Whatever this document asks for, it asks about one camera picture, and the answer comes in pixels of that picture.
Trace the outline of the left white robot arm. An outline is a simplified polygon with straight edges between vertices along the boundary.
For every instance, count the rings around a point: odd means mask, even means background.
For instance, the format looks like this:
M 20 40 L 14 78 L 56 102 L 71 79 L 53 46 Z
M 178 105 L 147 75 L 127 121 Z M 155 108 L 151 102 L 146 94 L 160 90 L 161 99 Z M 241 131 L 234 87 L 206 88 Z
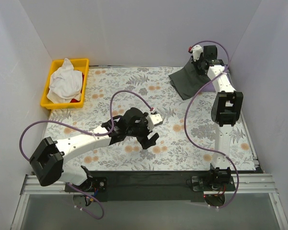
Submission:
M 29 162 L 41 186 L 60 181 L 72 183 L 86 192 L 92 187 L 89 170 L 84 166 L 73 169 L 67 162 L 86 152 L 121 142 L 126 137 L 135 137 L 144 150 L 148 149 L 155 146 L 159 138 L 158 133 L 152 137 L 149 134 L 162 122 L 159 113 L 143 113 L 132 107 L 124 115 L 115 116 L 87 134 L 59 140 L 44 138 Z

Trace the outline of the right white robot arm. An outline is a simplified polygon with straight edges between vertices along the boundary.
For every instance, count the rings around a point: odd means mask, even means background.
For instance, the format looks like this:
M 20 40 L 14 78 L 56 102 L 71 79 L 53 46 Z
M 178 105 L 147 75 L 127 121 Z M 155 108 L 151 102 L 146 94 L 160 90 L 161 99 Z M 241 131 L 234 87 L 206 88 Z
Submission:
M 243 93 L 232 86 L 225 70 L 225 64 L 218 59 L 216 46 L 195 45 L 190 49 L 196 71 L 206 74 L 213 82 L 216 98 L 211 109 L 211 119 L 215 123 L 215 147 L 210 169 L 203 175 L 192 178 L 198 191 L 204 189 L 225 189 L 233 184 L 231 177 L 230 143 L 233 128 L 239 120 L 243 102 Z

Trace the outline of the dark grey t shirt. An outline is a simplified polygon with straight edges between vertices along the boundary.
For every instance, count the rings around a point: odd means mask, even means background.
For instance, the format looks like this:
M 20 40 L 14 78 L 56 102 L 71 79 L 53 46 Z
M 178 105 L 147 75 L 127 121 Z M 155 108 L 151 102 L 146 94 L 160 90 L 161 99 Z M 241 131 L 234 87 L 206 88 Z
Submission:
M 196 64 L 191 56 L 188 62 L 179 71 L 170 74 L 170 84 L 182 98 L 187 100 L 192 98 L 201 87 L 210 81 L 205 74 L 197 72 Z

